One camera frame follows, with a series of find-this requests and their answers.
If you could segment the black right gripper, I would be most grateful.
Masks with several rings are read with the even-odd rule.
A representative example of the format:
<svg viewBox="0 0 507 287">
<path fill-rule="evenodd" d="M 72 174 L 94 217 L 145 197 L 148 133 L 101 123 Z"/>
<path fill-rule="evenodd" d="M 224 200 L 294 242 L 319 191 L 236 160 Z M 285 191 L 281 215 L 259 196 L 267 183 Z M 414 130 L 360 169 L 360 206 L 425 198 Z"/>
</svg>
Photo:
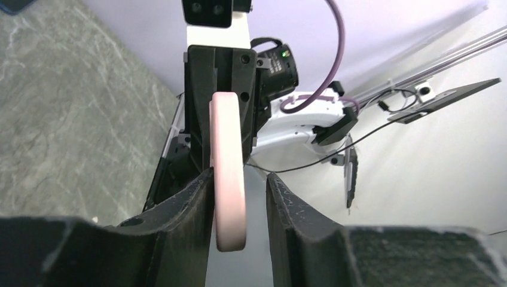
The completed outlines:
<svg viewBox="0 0 507 287">
<path fill-rule="evenodd" d="M 251 157 L 256 119 L 268 119 L 270 103 L 289 93 L 299 84 L 297 66 L 288 44 L 271 37 L 251 40 L 251 47 L 273 43 L 274 47 L 254 52 L 231 48 L 230 90 L 239 100 L 242 157 Z M 209 102 L 216 91 L 215 49 L 191 45 L 185 62 L 185 129 L 191 136 L 191 158 L 198 171 L 210 162 Z"/>
</svg>

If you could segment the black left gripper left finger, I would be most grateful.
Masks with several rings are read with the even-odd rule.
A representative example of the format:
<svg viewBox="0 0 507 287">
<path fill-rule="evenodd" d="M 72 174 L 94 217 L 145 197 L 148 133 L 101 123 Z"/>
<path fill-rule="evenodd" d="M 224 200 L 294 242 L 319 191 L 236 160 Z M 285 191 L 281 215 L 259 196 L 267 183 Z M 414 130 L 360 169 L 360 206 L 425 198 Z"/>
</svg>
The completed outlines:
<svg viewBox="0 0 507 287">
<path fill-rule="evenodd" d="M 117 227 L 71 216 L 1 218 L 2 286 L 204 286 L 213 172 Z"/>
</svg>

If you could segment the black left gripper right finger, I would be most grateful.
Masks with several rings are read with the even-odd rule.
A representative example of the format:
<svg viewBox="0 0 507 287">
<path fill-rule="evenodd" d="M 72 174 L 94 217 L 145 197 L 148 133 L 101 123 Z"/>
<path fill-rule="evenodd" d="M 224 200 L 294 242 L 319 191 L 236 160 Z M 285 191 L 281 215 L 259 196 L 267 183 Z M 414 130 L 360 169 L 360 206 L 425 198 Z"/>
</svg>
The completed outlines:
<svg viewBox="0 0 507 287">
<path fill-rule="evenodd" d="M 505 286 L 506 256 L 464 227 L 348 226 L 267 177 L 274 286 Z"/>
</svg>

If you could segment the black phone blue edge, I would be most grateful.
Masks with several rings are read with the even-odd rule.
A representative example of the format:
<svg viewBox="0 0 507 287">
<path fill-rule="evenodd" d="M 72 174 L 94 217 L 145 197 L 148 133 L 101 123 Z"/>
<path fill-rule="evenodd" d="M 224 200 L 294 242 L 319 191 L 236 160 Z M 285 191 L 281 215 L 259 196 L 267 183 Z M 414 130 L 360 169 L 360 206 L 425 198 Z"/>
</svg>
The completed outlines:
<svg viewBox="0 0 507 287">
<path fill-rule="evenodd" d="M 34 2 L 35 0 L 1 0 L 0 9 L 1 12 L 7 15 L 15 16 L 30 7 Z"/>
</svg>

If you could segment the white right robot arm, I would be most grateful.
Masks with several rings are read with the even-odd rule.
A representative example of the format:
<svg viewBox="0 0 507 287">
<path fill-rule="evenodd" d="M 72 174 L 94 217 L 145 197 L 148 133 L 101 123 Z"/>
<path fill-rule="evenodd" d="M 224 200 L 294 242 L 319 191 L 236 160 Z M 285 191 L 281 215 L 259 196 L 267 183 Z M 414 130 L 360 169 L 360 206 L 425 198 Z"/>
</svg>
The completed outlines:
<svg viewBox="0 0 507 287">
<path fill-rule="evenodd" d="M 255 38 L 245 47 L 190 44 L 185 53 L 185 141 L 182 159 L 201 172 L 226 157 L 238 167 L 254 154 L 291 143 L 327 146 L 357 123 L 359 106 L 338 81 L 305 109 L 290 113 L 310 93 L 299 83 L 289 45 Z"/>
</svg>

